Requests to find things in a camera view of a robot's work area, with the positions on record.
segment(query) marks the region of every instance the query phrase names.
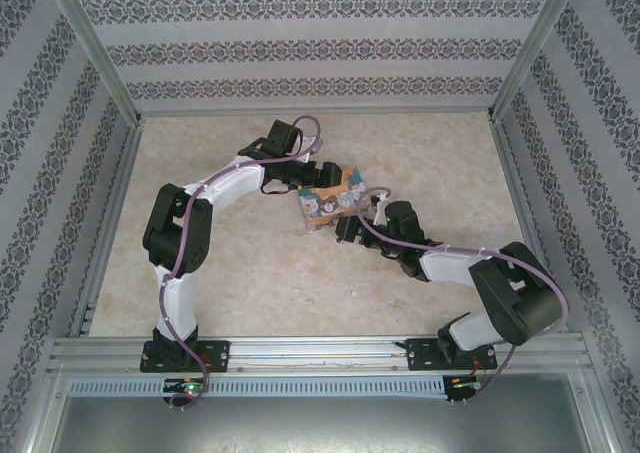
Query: marble-patterned floor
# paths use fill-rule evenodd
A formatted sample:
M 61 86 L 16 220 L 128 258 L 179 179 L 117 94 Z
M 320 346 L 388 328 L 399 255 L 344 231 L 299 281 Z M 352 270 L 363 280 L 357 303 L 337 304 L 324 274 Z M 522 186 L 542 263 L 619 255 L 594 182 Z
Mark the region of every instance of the marble-patterned floor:
M 411 201 L 427 236 L 488 248 L 522 239 L 485 114 L 318 118 L 324 145 L 315 159 L 356 166 L 368 186 Z M 147 121 L 91 336 L 151 334 L 158 286 L 142 235 L 158 189 L 209 176 L 274 119 Z M 311 122 L 300 126 L 313 134 Z M 480 306 L 471 287 L 412 280 L 376 251 L 337 244 L 332 230 L 307 231 L 295 193 L 250 193 L 216 216 L 197 281 L 207 336 L 428 334 Z

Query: patterned wallpaper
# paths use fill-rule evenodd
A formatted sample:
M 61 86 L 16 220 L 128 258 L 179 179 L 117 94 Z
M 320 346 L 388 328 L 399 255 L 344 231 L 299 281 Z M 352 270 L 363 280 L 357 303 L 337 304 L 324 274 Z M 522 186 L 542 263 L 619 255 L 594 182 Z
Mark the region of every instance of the patterned wallpaper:
M 0 0 L 0 452 L 78 304 L 129 129 L 54 0 Z
M 503 119 L 623 451 L 640 451 L 640 0 L 570 0 Z
M 82 0 L 138 108 L 488 107 L 545 0 Z

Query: small cardboard box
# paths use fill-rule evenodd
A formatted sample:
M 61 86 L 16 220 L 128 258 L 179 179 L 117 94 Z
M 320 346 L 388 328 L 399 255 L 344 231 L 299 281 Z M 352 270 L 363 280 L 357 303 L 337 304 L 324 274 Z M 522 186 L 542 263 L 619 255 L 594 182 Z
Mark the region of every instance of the small cardboard box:
M 319 230 L 335 225 L 338 218 L 355 213 L 357 200 L 367 206 L 370 199 L 362 197 L 364 182 L 357 168 L 342 169 L 342 183 L 331 188 L 300 188 L 298 197 L 307 228 Z

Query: robotic arm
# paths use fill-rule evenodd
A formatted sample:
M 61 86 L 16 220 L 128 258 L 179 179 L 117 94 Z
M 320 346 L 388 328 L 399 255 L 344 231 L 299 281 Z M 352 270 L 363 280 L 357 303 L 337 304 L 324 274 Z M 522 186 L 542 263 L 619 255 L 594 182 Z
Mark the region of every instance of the robotic arm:
M 267 138 L 259 138 L 239 151 L 230 166 L 238 166 L 251 160 L 285 158 L 296 146 L 301 151 L 305 146 L 310 146 L 313 140 L 313 137 L 305 138 L 299 128 L 276 120 Z M 319 150 L 320 144 L 315 144 L 310 153 Z M 194 274 L 207 257 L 213 217 L 241 196 L 262 189 L 272 180 L 280 180 L 289 189 L 298 186 L 326 188 L 341 183 L 342 170 L 338 165 L 325 162 L 322 169 L 318 169 L 316 162 L 308 159 L 309 154 L 300 160 L 227 168 L 230 170 L 228 173 L 210 184 L 205 183 L 207 180 L 201 180 L 182 188 L 167 184 L 160 189 L 143 237 L 143 246 L 149 252 L 149 261 L 155 266 L 160 285 L 165 283 L 169 273 L 174 270 L 178 258 L 183 226 L 176 222 L 176 218 L 185 216 L 192 195 L 201 190 L 189 215 L 182 261 L 175 277 L 166 281 L 164 290 L 167 317 L 181 340 L 193 344 L 197 339 Z M 153 337 L 161 347 L 170 353 L 173 351 L 182 360 L 189 361 L 179 345 L 174 343 L 174 336 L 163 315 L 158 320 Z
M 440 242 L 425 238 L 416 212 L 408 201 L 377 202 L 375 219 L 365 219 L 376 232 L 396 240 L 437 247 Z M 474 286 L 485 310 L 463 315 L 438 331 L 438 349 L 449 364 L 455 364 L 476 348 L 507 342 L 522 345 L 555 324 L 562 305 L 542 279 L 511 262 L 480 254 L 459 254 L 446 248 L 424 251 L 398 246 L 378 238 L 357 216 L 338 220 L 338 241 L 355 242 L 380 250 L 397 261 L 411 278 L 420 281 L 452 281 Z M 522 243 L 510 243 L 500 253 L 521 260 L 545 273 L 531 251 Z

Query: perforated metal strip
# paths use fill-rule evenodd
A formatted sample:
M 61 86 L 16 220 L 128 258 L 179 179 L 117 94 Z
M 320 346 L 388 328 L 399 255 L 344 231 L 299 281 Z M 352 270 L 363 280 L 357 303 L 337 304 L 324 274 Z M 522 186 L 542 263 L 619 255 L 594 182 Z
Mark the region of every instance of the perforated metal strip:
M 93 322 L 93 315 L 96 312 L 96 303 L 89 303 L 87 305 L 87 311 L 84 313 L 84 319 L 82 321 L 82 330 L 80 336 L 89 336 L 91 330 L 91 323 Z
M 154 397 L 162 394 L 161 378 L 78 379 L 72 397 Z M 214 397 L 327 397 L 403 396 L 446 398 L 441 376 L 409 378 L 219 378 L 211 379 L 206 396 Z

